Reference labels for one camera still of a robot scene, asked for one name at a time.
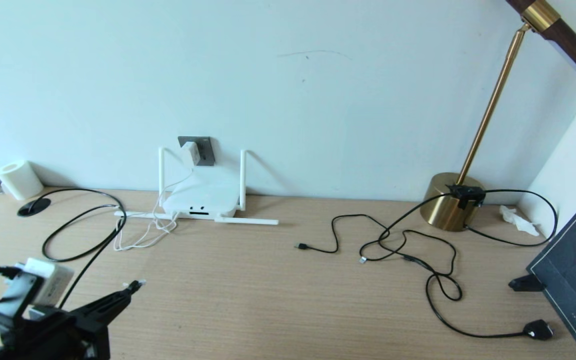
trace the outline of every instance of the wall socket plate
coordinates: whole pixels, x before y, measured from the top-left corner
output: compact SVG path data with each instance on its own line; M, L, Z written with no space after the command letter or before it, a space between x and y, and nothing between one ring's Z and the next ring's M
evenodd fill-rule
M211 167L215 165L215 153L213 152L213 144L210 142L210 136L178 136L179 146L184 146L187 142L194 142L197 144L199 150L199 167Z

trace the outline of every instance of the desk surface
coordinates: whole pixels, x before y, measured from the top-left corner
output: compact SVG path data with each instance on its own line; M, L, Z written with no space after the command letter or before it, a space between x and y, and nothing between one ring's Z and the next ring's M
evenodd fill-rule
M127 210L148 210L154 192L110 191ZM47 235L74 215L108 201L75 191L50 196L52 205L18 218L20 203L0 196L0 265L41 258ZM574 359L576 343L541 292L513 292L508 281L526 274L541 248L518 248L451 233L423 222L418 213L398 227L444 237L457 247L455 278L464 299L433 298L443 316L462 330L479 334L521 331L537 319L550 322L555 337L476 339L453 332L431 312L425 297L429 273L394 257L359 264L359 246L374 240L379 227L365 218L338 221L341 250L329 255L298 250L295 242L332 248L330 220L341 214L370 214L390 223L413 206L406 202L249 196L248 217L280 219L279 226L178 222L173 234L152 248L99 256L65 309L146 279L132 303L110 324L112 358L156 359ZM76 223L55 238L58 257L80 253L114 226L112 212ZM141 237L147 219L128 220L125 240ZM480 230L514 241L534 242L503 223L496 207L483 207ZM401 241L398 232L392 244ZM450 249L412 235L411 255L439 271L450 266ZM379 253L371 248L368 255ZM88 258L69 262L79 271ZM5 286L0 280L0 294Z

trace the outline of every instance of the white charger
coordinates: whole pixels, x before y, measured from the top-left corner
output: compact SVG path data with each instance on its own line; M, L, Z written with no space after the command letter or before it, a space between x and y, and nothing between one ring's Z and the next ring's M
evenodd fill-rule
M33 305L55 306L73 278L73 269L56 262L45 262L28 257L23 272L43 278L41 289L32 300Z
M183 166L192 169L199 163L199 159L197 143L194 141L186 141L186 143L181 146L181 161L183 162Z

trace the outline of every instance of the toilet paper roll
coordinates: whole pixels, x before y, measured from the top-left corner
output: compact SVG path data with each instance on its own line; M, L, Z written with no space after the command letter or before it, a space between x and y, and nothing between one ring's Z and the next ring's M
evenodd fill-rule
M17 200L32 198L44 189L44 185L26 160L10 162L0 167L0 180L6 192Z

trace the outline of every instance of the power plug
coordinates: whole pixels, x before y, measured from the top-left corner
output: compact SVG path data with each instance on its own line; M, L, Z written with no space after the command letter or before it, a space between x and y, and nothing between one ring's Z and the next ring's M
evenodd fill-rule
M197 165L199 159L201 159L201 157L199 156L199 148L196 142L187 141L181 146L181 161L183 162L183 166L192 169Z
M57 304L74 274L73 269L64 265L41 261L32 257L29 257L28 261L23 265L23 272L43 278L41 289L32 300L32 304L43 306L54 306Z

